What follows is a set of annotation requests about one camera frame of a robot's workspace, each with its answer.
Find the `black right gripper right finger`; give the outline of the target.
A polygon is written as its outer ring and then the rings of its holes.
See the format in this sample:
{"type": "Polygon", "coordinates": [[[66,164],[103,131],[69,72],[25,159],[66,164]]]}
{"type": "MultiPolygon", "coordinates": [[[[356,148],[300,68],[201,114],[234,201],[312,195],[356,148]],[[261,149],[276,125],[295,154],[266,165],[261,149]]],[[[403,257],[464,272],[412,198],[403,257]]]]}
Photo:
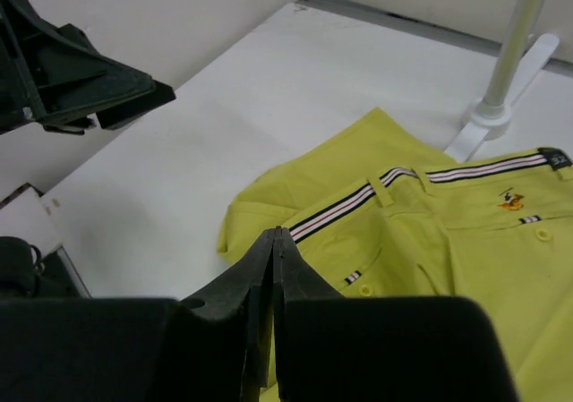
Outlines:
{"type": "Polygon", "coordinates": [[[273,239],[274,335],[283,401],[515,401],[485,312],[464,297],[346,298],[273,239]]]}

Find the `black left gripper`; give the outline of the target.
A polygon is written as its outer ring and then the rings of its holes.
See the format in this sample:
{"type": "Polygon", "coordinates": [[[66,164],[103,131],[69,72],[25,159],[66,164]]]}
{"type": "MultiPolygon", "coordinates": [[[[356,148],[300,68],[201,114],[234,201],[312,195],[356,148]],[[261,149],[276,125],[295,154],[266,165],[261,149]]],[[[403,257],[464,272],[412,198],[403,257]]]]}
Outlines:
{"type": "Polygon", "coordinates": [[[45,21],[29,0],[1,0],[2,134],[29,124],[114,131],[174,100],[171,86],[102,55],[71,23],[45,21]]]}

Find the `yellow trousers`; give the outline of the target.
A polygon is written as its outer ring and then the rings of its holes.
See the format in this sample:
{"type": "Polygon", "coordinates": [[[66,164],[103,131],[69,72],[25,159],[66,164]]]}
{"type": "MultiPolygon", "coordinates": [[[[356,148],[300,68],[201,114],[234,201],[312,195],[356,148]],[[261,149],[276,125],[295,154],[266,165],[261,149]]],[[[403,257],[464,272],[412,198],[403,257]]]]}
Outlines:
{"type": "Polygon", "coordinates": [[[218,254],[267,228],[349,297],[463,295],[525,401],[572,398],[572,161],[551,147],[458,163],[373,109],[227,208],[218,254]]]}

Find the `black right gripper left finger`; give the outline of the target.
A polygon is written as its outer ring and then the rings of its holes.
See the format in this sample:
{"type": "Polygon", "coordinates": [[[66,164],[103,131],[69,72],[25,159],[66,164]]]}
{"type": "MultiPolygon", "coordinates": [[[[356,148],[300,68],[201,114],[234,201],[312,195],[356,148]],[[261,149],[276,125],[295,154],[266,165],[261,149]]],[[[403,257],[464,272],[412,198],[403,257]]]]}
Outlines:
{"type": "Polygon", "coordinates": [[[267,382],[265,231],[183,299],[1,301],[4,401],[255,401],[267,382]]]}

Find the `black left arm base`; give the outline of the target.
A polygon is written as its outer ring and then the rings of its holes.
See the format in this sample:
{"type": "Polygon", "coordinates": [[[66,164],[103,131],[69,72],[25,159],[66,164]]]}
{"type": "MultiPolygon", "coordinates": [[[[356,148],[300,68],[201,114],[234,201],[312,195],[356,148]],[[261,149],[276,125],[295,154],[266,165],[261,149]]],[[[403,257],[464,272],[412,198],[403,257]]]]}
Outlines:
{"type": "Polygon", "coordinates": [[[91,299],[60,252],[46,256],[34,244],[1,237],[1,301],[91,299]]]}

